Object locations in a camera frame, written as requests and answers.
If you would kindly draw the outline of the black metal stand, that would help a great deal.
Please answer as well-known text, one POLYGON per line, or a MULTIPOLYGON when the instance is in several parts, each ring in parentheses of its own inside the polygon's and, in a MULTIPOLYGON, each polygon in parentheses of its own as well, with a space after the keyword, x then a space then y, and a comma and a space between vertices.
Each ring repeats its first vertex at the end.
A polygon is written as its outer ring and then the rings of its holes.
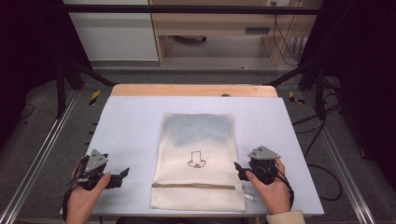
POLYGON ((266 86, 277 87, 281 83, 289 80, 292 77, 302 74, 298 87, 301 91, 309 90, 313 84, 316 84, 315 88, 315 112, 317 113, 320 120, 326 119, 325 107, 323 103, 323 90, 324 90, 324 69, 316 60, 309 60, 305 63, 301 63, 295 69, 289 71, 286 75, 279 77, 269 83, 266 86))
POLYGON ((56 68, 56 88, 57 88, 57 102, 58 112, 56 118, 60 118, 66 110, 66 98, 64 82, 67 81, 73 90, 80 90, 84 86, 84 82, 80 77, 85 74, 100 83, 114 87, 116 82, 113 82, 105 77, 94 72, 91 68, 84 66, 74 61, 62 61, 56 68))

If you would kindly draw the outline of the white table mat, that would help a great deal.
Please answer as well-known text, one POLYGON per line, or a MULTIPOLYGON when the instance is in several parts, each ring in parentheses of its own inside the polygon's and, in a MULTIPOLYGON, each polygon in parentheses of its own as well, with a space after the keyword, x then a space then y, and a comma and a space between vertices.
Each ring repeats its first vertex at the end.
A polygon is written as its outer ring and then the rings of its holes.
POLYGON ((118 189, 102 193, 93 210, 104 217, 237 217, 237 212, 153 209, 151 183, 155 174, 163 115, 232 114, 238 162, 259 146, 272 149, 286 165, 294 190, 293 208, 307 216, 324 213, 284 101, 278 97, 152 97, 111 96, 106 102, 89 149, 106 153, 106 170, 130 172, 118 189))

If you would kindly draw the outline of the white cabinet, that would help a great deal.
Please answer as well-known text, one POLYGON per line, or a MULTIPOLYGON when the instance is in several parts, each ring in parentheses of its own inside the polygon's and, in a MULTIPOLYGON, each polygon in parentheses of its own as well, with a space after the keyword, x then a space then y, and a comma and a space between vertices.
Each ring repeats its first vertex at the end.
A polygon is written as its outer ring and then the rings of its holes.
POLYGON ((157 61, 149 13, 70 13, 85 52, 92 62, 157 61))

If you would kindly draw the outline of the yellow black tape piece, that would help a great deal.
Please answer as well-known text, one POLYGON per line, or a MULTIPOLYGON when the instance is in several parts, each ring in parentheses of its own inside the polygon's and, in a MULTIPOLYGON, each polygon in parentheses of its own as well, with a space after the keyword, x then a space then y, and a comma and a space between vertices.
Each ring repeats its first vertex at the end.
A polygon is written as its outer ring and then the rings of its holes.
POLYGON ((89 105, 95 105, 99 95, 100 95, 101 91, 100 90, 96 90, 94 91, 94 93, 92 94, 92 98, 89 101, 89 105))
POLYGON ((293 102, 293 103, 296 103, 296 104, 299 104, 299 105, 305 105, 305 100, 297 99, 294 96, 293 91, 289 91, 289 99, 290 99, 290 102, 293 102))

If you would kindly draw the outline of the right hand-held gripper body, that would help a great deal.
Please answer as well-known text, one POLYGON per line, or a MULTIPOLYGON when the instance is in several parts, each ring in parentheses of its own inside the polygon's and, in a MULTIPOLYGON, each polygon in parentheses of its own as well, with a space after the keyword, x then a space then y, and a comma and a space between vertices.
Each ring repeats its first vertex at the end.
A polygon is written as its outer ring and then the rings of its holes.
POLYGON ((259 146, 249 152, 248 156, 248 164, 255 176, 265 185, 272 184, 277 175, 276 159, 280 155, 267 147, 259 146))

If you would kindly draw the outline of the wooden table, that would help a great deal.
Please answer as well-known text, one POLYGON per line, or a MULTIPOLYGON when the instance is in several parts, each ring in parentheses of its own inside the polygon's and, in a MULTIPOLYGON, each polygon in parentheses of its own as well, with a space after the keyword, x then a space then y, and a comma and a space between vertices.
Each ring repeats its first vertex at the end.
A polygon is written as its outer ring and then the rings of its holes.
POLYGON ((225 96, 277 97, 276 89, 263 85, 118 84, 111 96, 225 96))

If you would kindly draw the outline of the beige right sleeve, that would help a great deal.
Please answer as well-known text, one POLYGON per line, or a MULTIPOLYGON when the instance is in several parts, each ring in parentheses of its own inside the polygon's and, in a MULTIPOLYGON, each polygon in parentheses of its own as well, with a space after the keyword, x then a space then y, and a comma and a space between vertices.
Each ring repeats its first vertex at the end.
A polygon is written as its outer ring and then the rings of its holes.
POLYGON ((267 215, 266 220, 269 224, 305 224, 302 211, 289 211, 274 215, 267 215))

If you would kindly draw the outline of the aluminium floor rail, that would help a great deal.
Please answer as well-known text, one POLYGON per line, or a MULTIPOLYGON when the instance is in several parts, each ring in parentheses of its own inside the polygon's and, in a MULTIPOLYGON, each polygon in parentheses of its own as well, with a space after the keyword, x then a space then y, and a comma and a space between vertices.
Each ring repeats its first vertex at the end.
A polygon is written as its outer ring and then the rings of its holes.
POLYGON ((357 219, 359 220, 360 224, 376 224, 375 218, 372 215, 372 212, 366 201, 364 200, 361 191, 352 176, 352 173, 350 173, 349 169, 347 168, 347 164, 339 153, 338 148, 334 143, 328 128, 326 127, 327 121, 317 119, 317 123, 322 126, 320 131, 322 142, 328 151, 333 167, 344 189, 344 193, 348 197, 357 219))
POLYGON ((5 211, 0 215, 0 224, 13 224, 13 222, 15 221, 35 181, 37 180, 39 173, 41 172, 41 169, 48 155, 50 154, 60 132, 62 131, 63 126, 66 123, 69 114, 75 105, 78 95, 79 95, 79 91, 76 90, 70 91, 70 94, 65 104, 64 111, 54 121, 49 133, 45 138, 45 141, 38 150, 35 159, 31 163, 23 180, 18 186, 12 199, 8 203, 5 211))

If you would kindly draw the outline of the black curtain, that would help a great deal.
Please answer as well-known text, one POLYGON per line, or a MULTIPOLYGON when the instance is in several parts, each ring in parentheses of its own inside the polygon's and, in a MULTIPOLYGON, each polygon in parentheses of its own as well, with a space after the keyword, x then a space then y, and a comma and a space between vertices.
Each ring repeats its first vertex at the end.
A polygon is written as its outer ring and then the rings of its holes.
POLYGON ((302 61, 341 83, 364 149, 396 188, 396 0, 323 0, 302 61))
POLYGON ((28 92, 55 79, 57 63, 44 35, 73 61, 91 66, 69 14, 49 8, 63 3, 0 0, 0 147, 19 121, 28 92))

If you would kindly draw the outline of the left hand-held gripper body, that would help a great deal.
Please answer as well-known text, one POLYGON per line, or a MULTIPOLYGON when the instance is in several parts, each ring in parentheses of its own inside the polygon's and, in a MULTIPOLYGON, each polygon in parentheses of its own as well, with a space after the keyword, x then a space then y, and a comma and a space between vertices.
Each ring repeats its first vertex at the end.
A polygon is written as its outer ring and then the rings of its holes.
POLYGON ((78 184, 86 190, 92 190, 104 175, 104 169, 108 162, 107 154, 102 154, 93 149, 90 155, 86 155, 78 167, 78 184))

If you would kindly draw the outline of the black horizontal frame bar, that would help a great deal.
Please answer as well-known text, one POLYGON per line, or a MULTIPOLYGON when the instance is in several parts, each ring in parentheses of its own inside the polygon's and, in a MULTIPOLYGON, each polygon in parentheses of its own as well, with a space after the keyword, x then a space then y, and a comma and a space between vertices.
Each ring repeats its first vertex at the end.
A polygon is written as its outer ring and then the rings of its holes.
POLYGON ((238 7, 238 6, 143 6, 64 5, 68 12, 81 13, 181 13, 181 14, 268 14, 318 15, 321 7, 238 7))

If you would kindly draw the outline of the person's left hand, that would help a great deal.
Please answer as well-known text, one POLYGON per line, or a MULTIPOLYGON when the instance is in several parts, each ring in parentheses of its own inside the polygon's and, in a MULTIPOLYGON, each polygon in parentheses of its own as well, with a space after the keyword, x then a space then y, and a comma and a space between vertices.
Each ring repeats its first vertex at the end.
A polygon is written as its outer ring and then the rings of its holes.
POLYGON ((111 173, 105 174, 92 190, 76 187, 67 205, 65 224, 86 224, 100 195, 109 183, 111 173))

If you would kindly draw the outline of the grey desk label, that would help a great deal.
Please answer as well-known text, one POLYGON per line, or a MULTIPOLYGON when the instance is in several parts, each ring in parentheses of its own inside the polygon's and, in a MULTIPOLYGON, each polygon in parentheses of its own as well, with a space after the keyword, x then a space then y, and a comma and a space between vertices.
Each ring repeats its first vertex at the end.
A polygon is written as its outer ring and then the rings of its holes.
POLYGON ((270 27, 246 27, 246 35, 268 35, 271 31, 270 27))

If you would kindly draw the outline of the white mesh laundry bag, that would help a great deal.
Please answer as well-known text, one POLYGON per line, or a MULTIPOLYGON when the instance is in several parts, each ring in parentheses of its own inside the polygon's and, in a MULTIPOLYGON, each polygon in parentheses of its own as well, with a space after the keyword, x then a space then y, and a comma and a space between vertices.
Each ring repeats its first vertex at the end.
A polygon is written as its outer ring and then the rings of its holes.
POLYGON ((163 116, 151 206, 166 210, 243 212, 244 183, 230 114, 163 116))

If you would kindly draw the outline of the wooden desk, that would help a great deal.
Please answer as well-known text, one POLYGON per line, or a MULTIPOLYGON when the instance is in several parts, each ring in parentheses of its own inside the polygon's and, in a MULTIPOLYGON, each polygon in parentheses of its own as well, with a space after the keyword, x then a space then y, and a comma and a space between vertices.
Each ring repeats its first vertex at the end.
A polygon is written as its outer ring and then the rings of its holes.
MULTIPOLYGON (((238 6, 238 7, 320 7, 323 0, 148 0, 152 6, 238 6)), ((270 61, 280 63, 286 55, 287 43, 293 36, 310 35, 314 15, 268 14, 181 14, 154 13, 156 35, 212 36, 246 35, 246 27, 270 27, 268 35, 260 36, 270 61)))

